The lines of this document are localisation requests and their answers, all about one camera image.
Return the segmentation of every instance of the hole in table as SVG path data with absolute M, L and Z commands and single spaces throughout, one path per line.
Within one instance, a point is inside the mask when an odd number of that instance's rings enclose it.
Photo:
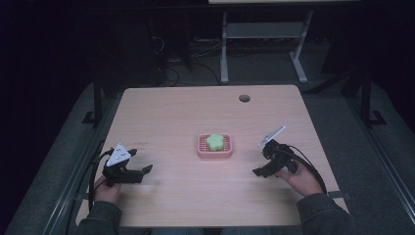
M 241 102 L 244 102 L 244 103 L 249 102 L 249 101 L 250 101 L 250 99 L 251 99 L 251 97 L 250 97 L 249 95 L 240 95 L 240 96 L 239 96 L 239 100 L 240 100 Z

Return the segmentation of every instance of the wooden table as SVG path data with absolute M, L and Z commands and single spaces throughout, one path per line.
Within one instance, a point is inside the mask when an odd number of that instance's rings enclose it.
M 250 96 L 241 102 L 240 96 Z M 300 224 L 298 195 L 277 177 L 256 177 L 268 163 L 257 143 L 276 138 L 298 147 L 339 191 L 298 89 L 293 85 L 138 88 L 125 91 L 103 151 L 117 143 L 138 149 L 127 168 L 154 165 L 141 184 L 124 184 L 121 226 L 275 226 Z M 200 134 L 229 133 L 229 159 L 197 155 Z M 101 175 L 102 160 L 97 177 Z M 346 209 L 343 199 L 337 203 Z M 87 202 L 77 222 L 88 214 Z

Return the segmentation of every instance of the pink basket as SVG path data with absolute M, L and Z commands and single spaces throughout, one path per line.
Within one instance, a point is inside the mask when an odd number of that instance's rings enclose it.
M 223 135 L 223 149 L 218 151 L 211 151 L 208 148 L 207 138 L 208 134 L 199 135 L 198 138 L 198 156 L 201 159 L 225 159 L 232 156 L 232 139 L 229 134 Z

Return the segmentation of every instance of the person's hand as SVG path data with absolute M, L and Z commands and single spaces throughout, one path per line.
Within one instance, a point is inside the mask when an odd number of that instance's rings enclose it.
M 118 202 L 121 184 L 116 183 L 113 187 L 108 187 L 105 180 L 106 177 L 103 175 L 95 182 L 94 201 L 103 201 L 116 204 Z
M 275 173 L 275 175 L 283 178 L 294 190 L 305 197 L 312 194 L 323 193 L 323 190 L 314 175 L 312 175 L 312 173 L 300 162 L 295 160 L 295 164 L 298 167 L 296 173 L 292 174 L 281 169 Z

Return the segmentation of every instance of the sleeve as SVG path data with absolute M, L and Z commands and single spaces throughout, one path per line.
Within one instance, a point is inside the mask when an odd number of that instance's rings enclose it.
M 118 234 L 122 211 L 108 202 L 95 202 L 88 216 L 82 219 L 77 234 Z
M 351 216 L 325 194 L 305 197 L 297 203 L 297 208 L 303 234 L 354 234 Z

